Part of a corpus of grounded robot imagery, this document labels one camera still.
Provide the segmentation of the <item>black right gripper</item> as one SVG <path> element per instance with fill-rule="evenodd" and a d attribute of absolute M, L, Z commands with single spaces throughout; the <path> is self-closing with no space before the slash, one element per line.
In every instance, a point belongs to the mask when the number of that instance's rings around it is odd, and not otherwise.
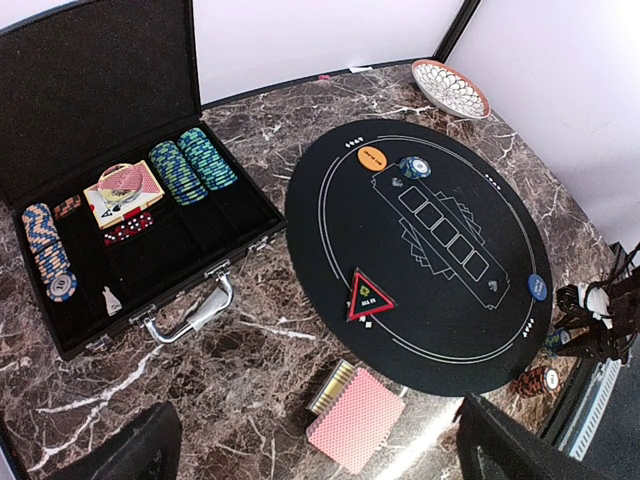
<path fill-rule="evenodd" d="M 589 319 L 590 314 L 594 320 L 589 331 L 559 348 L 560 356 L 601 362 L 629 361 L 631 347 L 639 335 L 639 267 L 634 268 L 629 277 L 621 279 L 621 275 L 638 253 L 639 245 L 636 245 L 608 278 L 589 283 L 583 295 L 583 307 L 579 304 L 576 285 L 556 290 L 556 305 L 564 314 L 562 320 Z"/>

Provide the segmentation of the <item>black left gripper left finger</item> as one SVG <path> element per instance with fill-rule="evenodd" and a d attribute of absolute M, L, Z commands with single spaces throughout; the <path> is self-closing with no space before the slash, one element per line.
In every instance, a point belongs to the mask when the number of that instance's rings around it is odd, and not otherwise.
<path fill-rule="evenodd" d="M 182 424 L 169 402 L 143 410 L 118 433 L 52 479 L 175 479 Z"/>

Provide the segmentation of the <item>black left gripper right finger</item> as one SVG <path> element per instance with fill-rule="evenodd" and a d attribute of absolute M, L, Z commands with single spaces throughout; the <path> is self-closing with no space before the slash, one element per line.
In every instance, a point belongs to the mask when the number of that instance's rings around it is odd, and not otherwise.
<path fill-rule="evenodd" d="M 486 479 L 482 457 L 504 479 L 604 479 L 606 476 L 542 441 L 486 398 L 469 392 L 456 413 L 457 453 L 465 479 Z"/>

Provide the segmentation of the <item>blue round blind button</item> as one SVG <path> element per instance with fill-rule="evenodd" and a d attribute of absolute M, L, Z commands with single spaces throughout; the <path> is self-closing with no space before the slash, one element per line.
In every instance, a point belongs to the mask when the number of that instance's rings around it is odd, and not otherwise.
<path fill-rule="evenodd" d="M 531 274 L 527 279 L 527 287 L 530 295 L 538 302 L 547 298 L 548 289 L 544 279 L 538 274 Z"/>

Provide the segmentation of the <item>brown poker chip stack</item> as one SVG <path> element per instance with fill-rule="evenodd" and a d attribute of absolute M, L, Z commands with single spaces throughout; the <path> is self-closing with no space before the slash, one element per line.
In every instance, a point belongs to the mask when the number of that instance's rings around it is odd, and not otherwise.
<path fill-rule="evenodd" d="M 557 371 L 549 366 L 540 366 L 521 373 L 510 383 L 512 393 L 526 398 L 550 393 L 559 386 Z"/>

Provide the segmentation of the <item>orange round blind button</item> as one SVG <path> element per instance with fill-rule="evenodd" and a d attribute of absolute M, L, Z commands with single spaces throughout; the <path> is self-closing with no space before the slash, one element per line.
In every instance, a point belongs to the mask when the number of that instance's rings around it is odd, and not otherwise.
<path fill-rule="evenodd" d="M 364 146 L 357 151 L 360 164 L 366 169 L 379 172 L 387 167 L 386 155 L 376 147 Z"/>

